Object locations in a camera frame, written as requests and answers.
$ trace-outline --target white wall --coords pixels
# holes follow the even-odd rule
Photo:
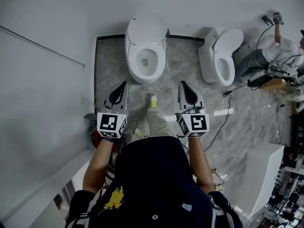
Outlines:
[[[83,167],[75,174],[74,177],[72,177],[71,181],[74,186],[75,191],[82,190],[82,183],[85,177],[85,173],[87,168],[89,167],[90,161],[87,161]]]
[[[82,0],[94,32],[125,33],[132,16],[143,9],[159,11],[172,34],[205,37],[210,27],[241,28],[246,37],[267,26],[257,19],[269,10],[281,11],[282,34],[299,41],[304,29],[304,0]]]
[[[79,0],[0,0],[0,25],[86,65],[0,30],[0,219],[26,228],[88,159],[95,41]]]
[[[30,228],[64,228],[66,221],[62,218],[56,204],[51,201]]]

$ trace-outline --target gray marble tile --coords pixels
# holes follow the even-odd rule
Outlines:
[[[112,85],[127,80],[130,83],[128,127],[133,130],[139,126],[145,135],[150,134],[146,110],[151,93],[158,95],[160,111],[169,120],[177,134],[182,135],[180,126],[173,121],[179,110],[178,85],[185,80],[197,87],[203,94],[206,112],[210,117],[210,131],[202,136],[203,148],[210,146],[214,136],[225,122],[227,115],[221,113],[228,109],[230,96],[223,97],[229,90],[243,85],[236,81],[228,87],[217,83],[206,83],[201,75],[198,48],[202,42],[182,39],[167,39],[166,66],[162,76],[151,85],[136,83],[129,74],[124,55],[124,39],[99,41],[96,64],[96,98]],[[278,123],[277,106],[284,102],[275,98],[272,90],[251,90],[247,86],[231,93],[227,123],[220,130],[206,156],[212,168],[217,168],[225,179],[224,194],[233,204],[238,197],[244,176],[247,152],[263,142],[276,142]],[[278,111],[281,143],[290,143],[291,107]]]
[[[166,48],[166,57],[169,61],[185,61],[195,62],[199,61],[198,49],[202,42],[195,41],[191,42],[184,39],[168,38]]]

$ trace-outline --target sneaker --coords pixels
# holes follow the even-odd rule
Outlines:
[[[136,127],[135,129],[134,129],[134,134],[136,134],[137,136],[142,136],[142,132],[141,132],[141,130],[138,128],[138,127]]]
[[[150,108],[156,108],[157,107],[157,95],[152,94],[150,98]]]

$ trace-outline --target leg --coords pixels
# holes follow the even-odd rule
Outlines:
[[[235,78],[246,76],[247,74],[253,73],[255,70],[267,70],[267,66],[268,62],[263,57],[262,50],[254,50],[238,64]]]
[[[131,133],[127,137],[126,144],[129,144],[129,143],[132,143],[134,141],[141,140],[141,139],[143,139],[142,132],[139,130],[139,128],[135,128],[134,134]]]
[[[176,137],[176,133],[172,130],[166,119],[159,113],[156,106],[157,97],[152,95],[150,107],[147,111],[147,118],[150,128],[151,137],[156,136],[172,136]]]

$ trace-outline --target toilet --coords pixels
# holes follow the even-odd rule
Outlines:
[[[205,44],[199,48],[201,73],[207,83],[218,82],[223,86],[232,84],[235,76],[232,53],[244,40],[239,29],[225,27],[214,28],[205,38]]]
[[[131,76],[140,84],[156,81],[166,63],[167,24],[155,11],[135,15],[125,34],[125,55]]]

